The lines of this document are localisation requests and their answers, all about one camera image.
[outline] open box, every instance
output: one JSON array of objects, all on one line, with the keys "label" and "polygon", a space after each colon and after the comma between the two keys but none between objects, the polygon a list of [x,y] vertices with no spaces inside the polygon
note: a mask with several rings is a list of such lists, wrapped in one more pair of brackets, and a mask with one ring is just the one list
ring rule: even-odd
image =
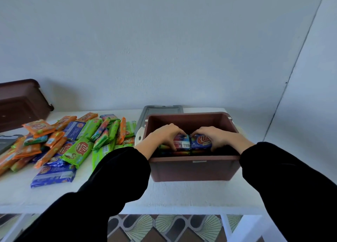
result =
[{"label": "open box", "polygon": [[[173,123],[191,134],[200,127],[214,126],[236,132],[232,118],[226,112],[153,114],[147,118],[144,138],[163,125]],[[151,177],[155,182],[168,181],[228,181],[240,168],[240,155],[224,146],[209,156],[159,157],[155,152],[149,159]]]}]

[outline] brand logo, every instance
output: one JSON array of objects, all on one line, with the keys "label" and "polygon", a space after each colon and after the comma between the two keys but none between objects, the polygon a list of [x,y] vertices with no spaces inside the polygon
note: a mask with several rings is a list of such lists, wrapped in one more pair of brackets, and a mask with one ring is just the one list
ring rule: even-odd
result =
[{"label": "brand logo", "polygon": [[198,137],[196,142],[202,145],[207,145],[211,143],[211,140],[207,136],[201,135],[200,137]]},{"label": "brand logo", "polygon": [[41,169],[40,174],[47,173],[49,170],[50,170],[50,167],[46,166],[46,167],[44,167],[44,168]]},{"label": "brand logo", "polygon": [[83,155],[87,152],[89,146],[86,142],[80,142],[77,146],[76,146],[76,151]]},{"label": "brand logo", "polygon": [[42,129],[44,127],[46,127],[46,124],[43,123],[32,125],[32,129]]},{"label": "brand logo", "polygon": [[60,120],[59,123],[60,123],[60,124],[61,124],[61,123],[64,123],[64,122],[66,122],[67,120],[69,120],[69,118],[64,118],[64,119]]},{"label": "brand logo", "polygon": [[67,150],[70,149],[70,147],[72,146],[71,143],[66,143],[65,145],[62,146],[62,148],[59,150],[58,154],[63,155],[67,152]]}]

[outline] white wall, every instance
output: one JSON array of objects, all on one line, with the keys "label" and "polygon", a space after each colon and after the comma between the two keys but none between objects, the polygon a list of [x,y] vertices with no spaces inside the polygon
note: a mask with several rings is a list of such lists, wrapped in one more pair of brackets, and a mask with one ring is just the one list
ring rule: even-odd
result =
[{"label": "white wall", "polygon": [[337,182],[337,0],[323,0],[266,141]]},{"label": "white wall", "polygon": [[225,107],[262,140],[319,2],[0,0],[0,82],[63,111]]}]

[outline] storage box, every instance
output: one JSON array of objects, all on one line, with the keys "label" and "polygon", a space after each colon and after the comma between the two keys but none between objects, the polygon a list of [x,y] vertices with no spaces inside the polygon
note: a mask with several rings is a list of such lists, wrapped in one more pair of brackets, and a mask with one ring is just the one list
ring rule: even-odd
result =
[{"label": "storage box", "polygon": [[0,132],[48,117],[54,108],[39,88],[34,79],[0,83]]},{"label": "storage box", "polygon": [[[238,133],[226,112],[154,114],[149,115],[144,138],[163,125],[173,123],[191,134],[200,127],[214,126]],[[155,182],[228,181],[240,168],[240,155],[231,146],[224,146],[209,156],[160,157],[156,151],[149,159],[151,177]]]}]

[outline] white table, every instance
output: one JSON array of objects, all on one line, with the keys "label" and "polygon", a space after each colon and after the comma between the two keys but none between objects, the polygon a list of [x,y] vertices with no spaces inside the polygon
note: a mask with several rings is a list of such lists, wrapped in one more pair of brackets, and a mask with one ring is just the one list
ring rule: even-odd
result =
[{"label": "white table", "polygon": [[[91,111],[114,113],[127,121],[138,121],[141,109]],[[51,112],[47,121],[55,123],[65,115],[81,117],[87,112]],[[223,108],[184,108],[185,113],[225,112]],[[27,134],[24,128],[1,133]],[[31,165],[16,174],[6,172],[0,176],[0,213],[42,213],[57,198],[77,191],[92,172],[92,155],[78,169],[72,183],[53,184],[30,188],[38,170]],[[144,195],[125,205],[121,214],[245,214],[261,215],[266,210],[259,193],[242,177],[242,169],[230,181],[160,182],[151,178]]]}]

